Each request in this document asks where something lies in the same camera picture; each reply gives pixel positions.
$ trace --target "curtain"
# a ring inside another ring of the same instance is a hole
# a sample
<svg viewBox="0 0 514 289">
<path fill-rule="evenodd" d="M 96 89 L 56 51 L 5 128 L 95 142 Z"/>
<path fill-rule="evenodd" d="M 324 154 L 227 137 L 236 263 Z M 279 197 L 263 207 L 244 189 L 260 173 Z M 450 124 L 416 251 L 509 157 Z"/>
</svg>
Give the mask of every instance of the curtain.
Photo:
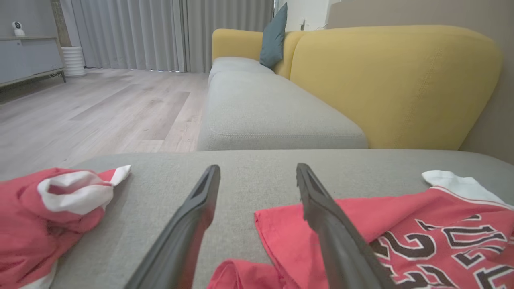
<svg viewBox="0 0 514 289">
<path fill-rule="evenodd" d="M 208 72 L 217 28 L 263 31 L 273 0 L 71 0 L 87 67 Z"/>
</svg>

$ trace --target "cabinet door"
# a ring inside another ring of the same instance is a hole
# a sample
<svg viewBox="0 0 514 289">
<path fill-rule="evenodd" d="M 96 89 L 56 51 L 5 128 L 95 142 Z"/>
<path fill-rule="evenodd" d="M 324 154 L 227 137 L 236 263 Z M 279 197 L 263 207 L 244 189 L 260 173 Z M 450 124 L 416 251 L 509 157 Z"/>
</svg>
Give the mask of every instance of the cabinet door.
<svg viewBox="0 0 514 289">
<path fill-rule="evenodd" d="M 55 38 L 22 40 L 32 74 L 63 68 Z"/>
<path fill-rule="evenodd" d="M 0 83 L 29 77 L 32 71 L 20 40 L 0 40 Z"/>
</svg>

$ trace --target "wooden floor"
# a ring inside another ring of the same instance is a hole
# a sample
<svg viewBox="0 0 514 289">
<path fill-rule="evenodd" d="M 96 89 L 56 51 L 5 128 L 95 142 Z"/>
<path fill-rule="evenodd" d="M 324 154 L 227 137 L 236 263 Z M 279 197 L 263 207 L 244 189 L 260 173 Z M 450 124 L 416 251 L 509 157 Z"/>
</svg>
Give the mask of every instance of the wooden floor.
<svg viewBox="0 0 514 289">
<path fill-rule="evenodd" d="M 194 151 L 207 80 L 121 69 L 45 80 L 0 106 L 0 180 L 104 154 Z"/>
</svg>

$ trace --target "pillow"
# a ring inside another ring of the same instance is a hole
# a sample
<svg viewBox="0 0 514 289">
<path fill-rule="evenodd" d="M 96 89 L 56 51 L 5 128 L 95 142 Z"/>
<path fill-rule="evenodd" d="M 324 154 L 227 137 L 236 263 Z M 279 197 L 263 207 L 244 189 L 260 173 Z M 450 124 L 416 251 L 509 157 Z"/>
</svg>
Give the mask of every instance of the pillow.
<svg viewBox="0 0 514 289">
<path fill-rule="evenodd" d="M 287 3 L 280 8 L 262 35 L 260 63 L 270 69 L 284 58 L 284 37 L 286 35 Z"/>
</svg>

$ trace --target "white ribbed pot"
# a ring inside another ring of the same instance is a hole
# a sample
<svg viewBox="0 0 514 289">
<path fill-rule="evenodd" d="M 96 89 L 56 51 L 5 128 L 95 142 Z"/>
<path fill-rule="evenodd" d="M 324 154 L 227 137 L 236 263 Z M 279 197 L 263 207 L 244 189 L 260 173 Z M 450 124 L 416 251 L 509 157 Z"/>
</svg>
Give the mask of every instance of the white ribbed pot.
<svg viewBox="0 0 514 289">
<path fill-rule="evenodd" d="M 82 47 L 62 47 L 64 63 L 64 75 L 66 77 L 80 77 L 86 75 L 84 59 L 82 58 Z"/>
</svg>

